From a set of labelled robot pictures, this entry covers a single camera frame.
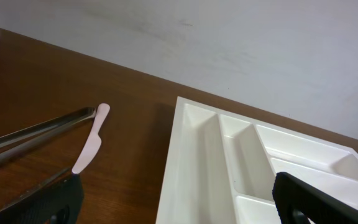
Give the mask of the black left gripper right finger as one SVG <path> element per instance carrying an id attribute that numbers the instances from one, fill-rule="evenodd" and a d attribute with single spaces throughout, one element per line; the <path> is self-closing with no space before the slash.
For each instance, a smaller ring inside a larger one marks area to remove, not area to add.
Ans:
<path id="1" fill-rule="evenodd" d="M 358 224 L 358 210 L 287 172 L 276 174 L 272 195 L 282 224 Z"/>

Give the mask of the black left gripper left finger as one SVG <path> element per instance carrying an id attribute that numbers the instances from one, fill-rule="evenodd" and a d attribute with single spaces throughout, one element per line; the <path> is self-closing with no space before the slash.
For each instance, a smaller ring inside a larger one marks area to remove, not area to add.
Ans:
<path id="1" fill-rule="evenodd" d="M 83 199 L 80 176 L 71 175 L 1 209 L 0 223 L 75 224 Z"/>

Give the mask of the metal tongs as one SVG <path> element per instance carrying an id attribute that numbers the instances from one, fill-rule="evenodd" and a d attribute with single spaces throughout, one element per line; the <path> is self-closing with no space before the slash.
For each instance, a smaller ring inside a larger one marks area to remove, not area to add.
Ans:
<path id="1" fill-rule="evenodd" d="M 23 142 L 20 145 L 0 153 L 0 165 L 19 154 L 25 153 L 32 147 L 38 146 L 48 139 L 70 129 L 75 124 L 94 118 L 95 115 L 95 108 L 85 107 L 72 113 L 1 136 L 0 148 L 37 135 L 37 137 L 29 141 Z"/>

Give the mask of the white cutlery tray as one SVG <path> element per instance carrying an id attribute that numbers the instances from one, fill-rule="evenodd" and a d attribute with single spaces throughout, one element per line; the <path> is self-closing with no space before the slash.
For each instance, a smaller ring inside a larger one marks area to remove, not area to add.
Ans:
<path id="1" fill-rule="evenodd" d="M 278 223 L 278 172 L 358 210 L 352 148 L 180 97 L 156 221 Z"/>

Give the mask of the pink plastic knife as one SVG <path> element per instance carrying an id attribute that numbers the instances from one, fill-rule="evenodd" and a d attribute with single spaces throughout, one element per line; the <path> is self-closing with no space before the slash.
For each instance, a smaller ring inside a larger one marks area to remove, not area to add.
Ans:
<path id="1" fill-rule="evenodd" d="M 71 169 L 71 172 L 73 174 L 81 173 L 97 155 L 102 143 L 102 140 L 99 136 L 99 130 L 101 129 L 104 120 L 109 113 L 109 110 L 110 106 L 107 103 L 101 103 L 98 106 L 89 136 L 79 157 L 77 158 L 74 166 Z"/>

